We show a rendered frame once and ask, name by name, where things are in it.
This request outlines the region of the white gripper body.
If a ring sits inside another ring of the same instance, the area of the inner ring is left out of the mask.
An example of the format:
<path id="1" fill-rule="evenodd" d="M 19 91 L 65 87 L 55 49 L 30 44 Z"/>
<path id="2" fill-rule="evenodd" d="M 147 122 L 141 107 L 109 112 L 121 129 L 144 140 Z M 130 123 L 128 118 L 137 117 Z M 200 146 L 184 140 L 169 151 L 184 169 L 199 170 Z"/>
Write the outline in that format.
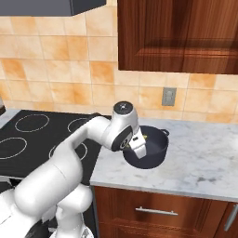
<path id="1" fill-rule="evenodd" d="M 129 146 L 139 159 L 146 155 L 146 140 L 144 137 L 133 137 L 129 142 Z"/>

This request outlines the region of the dark blue pot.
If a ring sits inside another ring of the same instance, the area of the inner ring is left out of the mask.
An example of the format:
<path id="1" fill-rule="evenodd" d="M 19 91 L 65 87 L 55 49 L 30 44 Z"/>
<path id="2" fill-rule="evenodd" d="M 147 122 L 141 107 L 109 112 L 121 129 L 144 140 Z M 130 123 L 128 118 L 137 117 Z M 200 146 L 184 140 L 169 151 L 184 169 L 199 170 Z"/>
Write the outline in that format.
<path id="1" fill-rule="evenodd" d="M 169 131 L 154 126 L 141 126 L 141 132 L 146 136 L 146 155 L 138 158 L 129 148 L 123 150 L 125 160 L 132 166 L 140 169 L 152 169 L 159 166 L 166 156 L 169 145 Z"/>

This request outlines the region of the dark wood drawer front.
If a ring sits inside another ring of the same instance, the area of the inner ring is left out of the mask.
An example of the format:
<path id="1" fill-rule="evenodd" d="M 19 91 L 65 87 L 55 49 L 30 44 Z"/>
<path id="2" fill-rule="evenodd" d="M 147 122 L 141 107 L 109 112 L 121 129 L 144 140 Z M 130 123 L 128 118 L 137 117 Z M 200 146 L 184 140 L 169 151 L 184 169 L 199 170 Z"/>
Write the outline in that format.
<path id="1" fill-rule="evenodd" d="M 223 201 L 138 192 L 95 189 L 100 238 L 213 238 L 226 210 Z M 166 216 L 136 207 L 174 211 Z"/>

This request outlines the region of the black hob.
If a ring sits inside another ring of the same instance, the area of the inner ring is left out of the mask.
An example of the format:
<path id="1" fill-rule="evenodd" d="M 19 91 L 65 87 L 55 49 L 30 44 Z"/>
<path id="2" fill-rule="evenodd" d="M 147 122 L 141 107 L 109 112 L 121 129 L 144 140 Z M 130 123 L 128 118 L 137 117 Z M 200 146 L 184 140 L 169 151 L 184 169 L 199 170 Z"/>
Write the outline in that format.
<path id="1" fill-rule="evenodd" d="M 88 117 L 82 113 L 19 111 L 0 128 L 0 178 L 16 187 Z"/>

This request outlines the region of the dark wood lower cupboard door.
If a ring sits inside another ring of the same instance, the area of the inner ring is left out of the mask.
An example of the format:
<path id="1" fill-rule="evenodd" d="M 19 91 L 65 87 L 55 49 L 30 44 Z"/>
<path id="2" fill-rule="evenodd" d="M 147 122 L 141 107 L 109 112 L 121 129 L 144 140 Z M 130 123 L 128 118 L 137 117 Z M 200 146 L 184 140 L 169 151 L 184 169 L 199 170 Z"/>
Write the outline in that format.
<path id="1" fill-rule="evenodd" d="M 236 215 L 236 218 L 234 222 L 232 223 L 231 227 L 229 228 L 229 230 L 224 231 L 224 226 L 233 209 L 233 206 L 237 204 L 238 203 L 228 203 L 214 238 L 238 238 L 238 214 Z"/>

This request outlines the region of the dark wood cupboard door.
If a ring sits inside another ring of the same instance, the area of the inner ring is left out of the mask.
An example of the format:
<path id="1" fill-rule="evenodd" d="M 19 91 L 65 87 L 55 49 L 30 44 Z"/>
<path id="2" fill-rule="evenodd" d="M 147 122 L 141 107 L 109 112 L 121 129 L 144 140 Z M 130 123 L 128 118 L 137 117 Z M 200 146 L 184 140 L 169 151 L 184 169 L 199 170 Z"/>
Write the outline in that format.
<path id="1" fill-rule="evenodd" d="M 236 215 L 236 218 L 234 222 L 232 223 L 231 227 L 229 228 L 229 230 L 224 231 L 224 226 L 233 209 L 233 206 L 237 204 L 238 203 L 228 203 L 214 238 L 238 238 L 238 214 Z"/>
<path id="2" fill-rule="evenodd" d="M 238 74 L 238 0 L 118 0 L 118 68 Z"/>

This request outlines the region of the dark wood upper cupboard door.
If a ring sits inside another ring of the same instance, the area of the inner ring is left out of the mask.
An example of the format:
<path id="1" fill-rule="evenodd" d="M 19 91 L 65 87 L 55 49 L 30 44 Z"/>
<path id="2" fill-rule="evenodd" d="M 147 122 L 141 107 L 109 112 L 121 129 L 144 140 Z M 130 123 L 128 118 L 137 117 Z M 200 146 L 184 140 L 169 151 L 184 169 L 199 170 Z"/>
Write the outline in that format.
<path id="1" fill-rule="evenodd" d="M 238 0 L 118 0 L 118 68 L 238 74 Z"/>

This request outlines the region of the dark object with grey rim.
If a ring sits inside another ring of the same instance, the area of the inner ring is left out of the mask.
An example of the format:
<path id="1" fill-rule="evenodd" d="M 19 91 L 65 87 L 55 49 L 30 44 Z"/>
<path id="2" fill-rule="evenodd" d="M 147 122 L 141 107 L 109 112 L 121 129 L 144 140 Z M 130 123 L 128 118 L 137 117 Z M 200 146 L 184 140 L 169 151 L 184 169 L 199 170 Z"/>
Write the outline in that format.
<path id="1" fill-rule="evenodd" d="M 6 112 L 6 107 L 5 107 L 5 104 L 0 96 L 0 116 Z"/>

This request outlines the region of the dark grey range hood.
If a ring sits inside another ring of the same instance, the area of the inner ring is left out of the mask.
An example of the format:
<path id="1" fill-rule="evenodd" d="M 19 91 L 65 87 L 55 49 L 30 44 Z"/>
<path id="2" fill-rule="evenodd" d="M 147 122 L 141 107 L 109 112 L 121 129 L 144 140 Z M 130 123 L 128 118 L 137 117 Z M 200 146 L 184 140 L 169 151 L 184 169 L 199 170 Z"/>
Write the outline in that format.
<path id="1" fill-rule="evenodd" d="M 0 16 L 70 17 L 103 7 L 107 0 L 0 0 Z"/>

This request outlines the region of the grey wall outlet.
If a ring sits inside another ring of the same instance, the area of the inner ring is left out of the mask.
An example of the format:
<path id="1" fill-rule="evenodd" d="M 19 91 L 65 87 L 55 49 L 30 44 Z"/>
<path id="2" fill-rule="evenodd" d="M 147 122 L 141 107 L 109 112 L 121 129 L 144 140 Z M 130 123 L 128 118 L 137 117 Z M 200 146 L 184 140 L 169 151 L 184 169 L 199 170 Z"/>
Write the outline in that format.
<path id="1" fill-rule="evenodd" d="M 175 87 L 165 87 L 163 89 L 162 105 L 174 106 L 176 94 L 177 94 L 177 89 Z"/>

